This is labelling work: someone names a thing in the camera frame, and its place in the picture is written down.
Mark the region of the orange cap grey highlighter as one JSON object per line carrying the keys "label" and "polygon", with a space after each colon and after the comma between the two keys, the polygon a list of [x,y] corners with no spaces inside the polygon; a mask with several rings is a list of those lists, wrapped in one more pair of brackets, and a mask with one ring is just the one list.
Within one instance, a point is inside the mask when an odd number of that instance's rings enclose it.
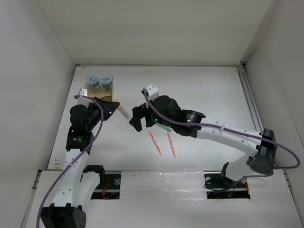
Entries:
{"label": "orange cap grey highlighter", "polygon": [[129,121],[131,119],[129,113],[123,108],[123,106],[120,104],[117,108],[117,110],[123,115],[123,117]]}

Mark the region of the blue slime jar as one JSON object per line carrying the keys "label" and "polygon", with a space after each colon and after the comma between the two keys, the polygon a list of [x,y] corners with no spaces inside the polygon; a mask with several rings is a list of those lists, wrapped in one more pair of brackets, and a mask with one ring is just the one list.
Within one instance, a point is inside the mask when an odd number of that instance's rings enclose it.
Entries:
{"label": "blue slime jar", "polygon": [[96,76],[90,76],[86,80],[86,86],[89,87],[91,90],[98,91],[100,88],[99,80]]}
{"label": "blue slime jar", "polygon": [[113,76],[103,76],[100,78],[101,86],[105,91],[111,91],[113,85]]}

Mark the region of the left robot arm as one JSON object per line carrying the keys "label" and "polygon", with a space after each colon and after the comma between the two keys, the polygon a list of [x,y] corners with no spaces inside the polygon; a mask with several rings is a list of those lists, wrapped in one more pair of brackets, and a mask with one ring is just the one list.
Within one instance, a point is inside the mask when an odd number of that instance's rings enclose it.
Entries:
{"label": "left robot arm", "polygon": [[[119,102],[103,101],[84,96],[89,105],[77,104],[70,113],[70,127],[66,140],[65,165],[44,196],[36,219],[36,227],[84,228],[85,209],[96,188],[105,185],[102,165],[87,165],[92,145],[101,132],[103,122],[118,109]],[[96,134],[93,129],[99,125]]]}

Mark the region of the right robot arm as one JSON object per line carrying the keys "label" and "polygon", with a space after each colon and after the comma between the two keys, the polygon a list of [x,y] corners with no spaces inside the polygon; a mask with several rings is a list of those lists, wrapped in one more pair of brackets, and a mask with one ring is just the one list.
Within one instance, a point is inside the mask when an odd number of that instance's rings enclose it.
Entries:
{"label": "right robot arm", "polygon": [[243,152],[243,157],[223,165],[219,181],[225,187],[253,173],[263,176],[274,173],[276,144],[274,132],[269,129],[262,132],[230,129],[203,113],[181,109],[176,100],[167,95],[147,99],[134,107],[129,123],[138,132],[143,129],[142,119],[147,128],[158,124],[181,136],[214,141]]}

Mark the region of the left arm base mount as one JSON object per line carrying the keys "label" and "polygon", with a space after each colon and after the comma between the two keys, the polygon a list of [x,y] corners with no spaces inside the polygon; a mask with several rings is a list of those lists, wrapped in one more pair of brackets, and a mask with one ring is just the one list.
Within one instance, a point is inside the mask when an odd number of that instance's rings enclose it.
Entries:
{"label": "left arm base mount", "polygon": [[119,200],[121,186],[121,171],[106,171],[103,165],[87,165],[83,173],[94,172],[99,174],[99,184],[95,188],[92,200]]}

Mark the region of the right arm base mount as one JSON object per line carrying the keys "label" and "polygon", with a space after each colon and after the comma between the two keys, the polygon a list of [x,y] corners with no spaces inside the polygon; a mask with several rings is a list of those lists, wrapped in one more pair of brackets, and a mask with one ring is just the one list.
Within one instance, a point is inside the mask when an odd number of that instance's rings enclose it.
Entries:
{"label": "right arm base mount", "polygon": [[204,173],[204,187],[207,199],[250,199],[248,185],[243,181],[234,181],[226,177],[228,162],[221,171]]}

